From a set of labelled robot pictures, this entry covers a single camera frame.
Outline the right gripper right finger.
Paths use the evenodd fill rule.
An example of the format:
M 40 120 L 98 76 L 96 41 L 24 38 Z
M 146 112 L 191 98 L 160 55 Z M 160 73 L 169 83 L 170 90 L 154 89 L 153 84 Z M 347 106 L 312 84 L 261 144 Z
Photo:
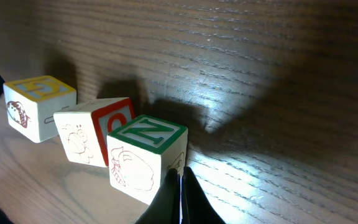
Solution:
M 190 167 L 181 179 L 182 224 L 225 224 L 209 203 Z

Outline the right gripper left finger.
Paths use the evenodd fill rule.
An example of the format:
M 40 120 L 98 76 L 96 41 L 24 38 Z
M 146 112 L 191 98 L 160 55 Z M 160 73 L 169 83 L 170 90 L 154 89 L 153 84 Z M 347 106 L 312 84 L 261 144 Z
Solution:
M 180 176 L 170 169 L 147 210 L 135 224 L 180 223 Z

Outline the apple block blue side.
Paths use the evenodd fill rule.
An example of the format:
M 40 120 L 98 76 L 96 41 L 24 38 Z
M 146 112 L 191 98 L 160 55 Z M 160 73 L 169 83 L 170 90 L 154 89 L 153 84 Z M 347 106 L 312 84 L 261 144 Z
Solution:
M 76 105 L 76 90 L 44 75 L 3 84 L 9 125 L 32 142 L 40 143 L 58 134 L 53 114 Z

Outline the white block red side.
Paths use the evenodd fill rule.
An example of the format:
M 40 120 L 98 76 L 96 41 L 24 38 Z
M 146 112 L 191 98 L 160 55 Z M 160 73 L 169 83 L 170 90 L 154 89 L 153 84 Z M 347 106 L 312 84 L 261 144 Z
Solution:
M 140 115 L 107 135 L 112 187 L 149 205 L 167 172 L 183 174 L 188 128 Z

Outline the white block blue side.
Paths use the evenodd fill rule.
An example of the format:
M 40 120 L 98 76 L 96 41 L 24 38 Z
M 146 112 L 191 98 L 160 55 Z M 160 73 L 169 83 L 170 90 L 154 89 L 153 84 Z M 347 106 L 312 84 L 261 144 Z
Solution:
M 135 117 L 128 97 L 96 99 L 69 106 L 53 118 L 70 162 L 107 167 L 107 135 Z

